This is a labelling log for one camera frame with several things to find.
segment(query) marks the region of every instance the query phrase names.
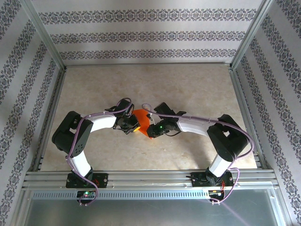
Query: robotic arm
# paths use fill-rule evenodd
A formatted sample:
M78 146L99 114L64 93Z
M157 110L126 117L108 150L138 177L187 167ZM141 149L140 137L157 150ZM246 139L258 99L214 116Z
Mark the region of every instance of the robotic arm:
M137 131L140 128L139 121L133 113L134 105L126 98L119 101L117 106L106 109L106 113L97 113L86 117L72 111L67 114L58 129L55 131L52 142L56 147L68 154L66 160L72 167L74 176L84 185L92 181L93 168L87 162L84 154L89 134L98 129L113 128L122 130L125 134ZM177 114L171 110L166 103L158 105L151 114L157 114L161 121L150 125L146 132L148 137L156 138L172 130L180 132L193 132L208 136L217 155L214 161L207 168L206 172L199 174L198 180L206 186L216 186L221 183L221 178L238 155L248 144L248 139L241 128L229 115L222 115L218 119L204 120L202 118L188 116L186 112L180 111Z
M188 116L186 112L178 112L176 114L164 102L158 105L154 110L161 118L161 121L149 126L147 129L149 137L159 137L175 130L178 132L197 133L211 139L217 155L206 170L206 178L199 178L199 180L207 181L212 186L220 181L225 171L248 144L247 137L239 130L233 128L236 127L240 129L237 123L227 114L222 115L218 119L201 121L196 117Z
M129 106L129 108L126 111L120 112L127 106ZM134 105L124 98L119 101L117 106L106 109L109 114L97 115L94 117L92 116L89 117L89 119L83 120L79 128L74 149L70 155L70 164L72 166L72 172L77 172L75 173L75 176L85 185L88 185L88 182L83 180L83 178L81 178L79 175L90 181L92 180L93 176L93 168L87 162L84 153L84 148L90 133L104 128L119 129L125 134L138 130L140 127L139 122L136 117L130 113L133 108ZM52 136L52 142L59 150L64 151L67 154L70 153L75 137L75 133L73 133L73 131L78 128L79 122L82 119L83 116L74 111L69 112L66 115Z

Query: black servo bracket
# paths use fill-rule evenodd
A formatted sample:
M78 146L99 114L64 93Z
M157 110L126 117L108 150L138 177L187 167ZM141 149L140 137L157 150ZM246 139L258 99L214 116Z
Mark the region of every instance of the black servo bracket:
M93 173L91 181L97 185L98 188L106 188L108 184L107 173ZM69 173L66 181L66 188L95 188L92 184L84 183L79 180L78 176L74 173Z
M62 123L56 129L52 136L52 143L54 143L59 150L69 154L75 136L75 132L71 129L76 129L81 119L82 117L80 114L75 111L71 111L66 115ZM78 156L84 150L92 127L93 122L90 120L85 119L82 122L75 147L71 155L72 158Z
M191 184L192 187L212 187L212 186L222 186L222 181L224 181L225 186L233 186L233 177L232 173L226 171L218 180L216 181L215 185L212 185L207 178L206 172L192 172L190 173Z

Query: beige floor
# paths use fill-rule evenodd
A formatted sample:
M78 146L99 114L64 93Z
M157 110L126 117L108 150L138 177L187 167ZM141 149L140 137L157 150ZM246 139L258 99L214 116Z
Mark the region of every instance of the beige floor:
M225 65L112 65L68 69L51 136L69 111L100 112L123 97L130 97L136 109L164 101L195 116L226 113L244 128ZM207 168L216 151L208 137L192 133L150 140L140 132L102 129L91 133L85 154L94 170L180 170ZM70 170L65 155L49 139L41 170ZM253 155L235 165L256 168Z

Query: aluminum frame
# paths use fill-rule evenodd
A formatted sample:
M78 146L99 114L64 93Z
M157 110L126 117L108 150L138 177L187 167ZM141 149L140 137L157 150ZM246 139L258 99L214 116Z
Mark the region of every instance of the aluminum frame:
M41 137L39 138L41 145L39 146L39 149L37 150L37 156L34 159L32 171L38 171L39 165L41 162L42 156L45 154L47 143L50 137L51 127L53 124L53 120L55 118L55 113L58 105L58 101L60 99L60 95L63 89L63 83L65 80L65 76L67 73L67 69L59 72L55 84L55 88L51 94L51 101L49 103L47 114L43 122L43 130L41 131Z
M125 199L124 194L131 193L126 199L205 199L208 187L192 187L189 176L191 172L204 172L204 170L139 170L139 171L96 171L97 173L108 173L107 188L99 188L99 192L110 194L99 196L97 199L120 200ZM68 171L39 171L27 172L17 207L13 215L12 224L23 226L33 199L66 200L74 199L77 191L86 189L66 188ZM237 173L232 172L233 179ZM210 187L210 190L221 187ZM272 169L242 169L235 190L266 189L269 193L271 206L274 210L278 225L290 225L285 209L279 199L280 188L274 170ZM146 198L140 194L155 194L160 192L162 196Z
M263 0L262 3L260 4L260 6L257 10L257 13L254 17L254 20L252 21L251 25L249 26L248 30L246 31L244 39L240 43L238 50L230 64L232 70L235 70L235 68L237 68L241 58L244 56L246 50L248 49L253 37L257 33L257 31L260 27L260 24L262 23L264 17L266 16L266 14L273 2L274 2L274 0Z
M59 54L59 52L57 51L49 33L47 32L38 12L36 11L36 9L34 8L32 1L31 0L20 0L20 3L22 5L22 7L24 8L24 10L26 11L28 17L30 18L30 20L32 21L35 29L37 30L37 32L39 33L41 39L43 40L43 42L45 43L47 49L49 50L52 58L54 59L54 61L56 62L57 65L60 66L61 69L65 69L66 65L63 62L63 59L61 57L61 55Z
M259 166L259 164L257 164L257 161L256 161L257 167L261 167L263 169L268 169L268 166L267 166L265 159L263 157L263 154L262 154L262 150L261 150L261 147L259 144L258 137L256 135L255 127L252 123L252 118L251 118L250 112L248 110L246 100L244 98L244 93L243 93L241 86L239 84L239 81L238 81L237 73L235 70L232 70L231 68L229 68L229 73L230 73L230 77L232 80L235 95L236 95L236 98L238 101L238 106L240 108L241 115L243 117L243 121L245 123L246 131L250 134L251 137L253 137L254 142L255 142L255 146L256 146L255 151L256 152L254 153L254 155L257 155L257 157L256 156L254 156L254 157L255 157L255 161L259 158L259 162L260 162L260 166Z

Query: patterned wallpaper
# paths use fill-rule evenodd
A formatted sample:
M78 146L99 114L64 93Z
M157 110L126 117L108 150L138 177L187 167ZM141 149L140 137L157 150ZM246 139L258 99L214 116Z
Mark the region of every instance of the patterned wallpaper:
M237 68L268 164L301 225L301 6L274 1Z
M33 1L66 65L230 63L260 3Z
M0 0L0 226L9 225L59 68L17 0Z

